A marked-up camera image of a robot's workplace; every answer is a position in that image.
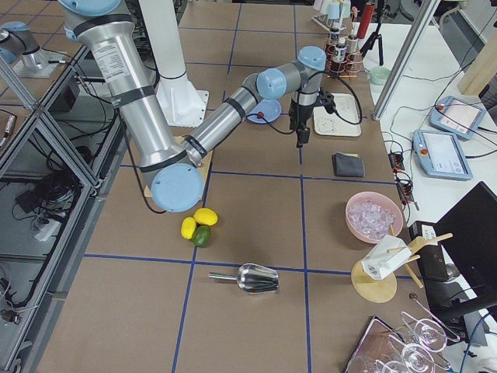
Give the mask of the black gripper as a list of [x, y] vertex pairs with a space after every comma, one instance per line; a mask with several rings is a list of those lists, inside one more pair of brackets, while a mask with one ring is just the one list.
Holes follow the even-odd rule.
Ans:
[[307, 122], [316, 107], [324, 107], [327, 113], [333, 114], [335, 112], [335, 97], [323, 89], [316, 92], [299, 90], [293, 93], [289, 109], [290, 130], [296, 131], [297, 148], [302, 148], [303, 143], [309, 142], [310, 129], [307, 127]]

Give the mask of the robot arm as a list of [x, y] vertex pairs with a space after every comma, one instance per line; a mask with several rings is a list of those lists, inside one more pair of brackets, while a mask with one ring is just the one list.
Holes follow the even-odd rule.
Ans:
[[178, 143], [135, 47], [134, 22], [123, 1], [62, 1], [67, 34], [92, 52], [141, 154], [139, 169], [153, 201], [169, 212], [187, 211], [203, 195], [200, 161], [263, 99], [292, 94], [306, 124], [319, 104], [325, 52], [303, 47], [295, 61], [249, 75], [203, 123]]

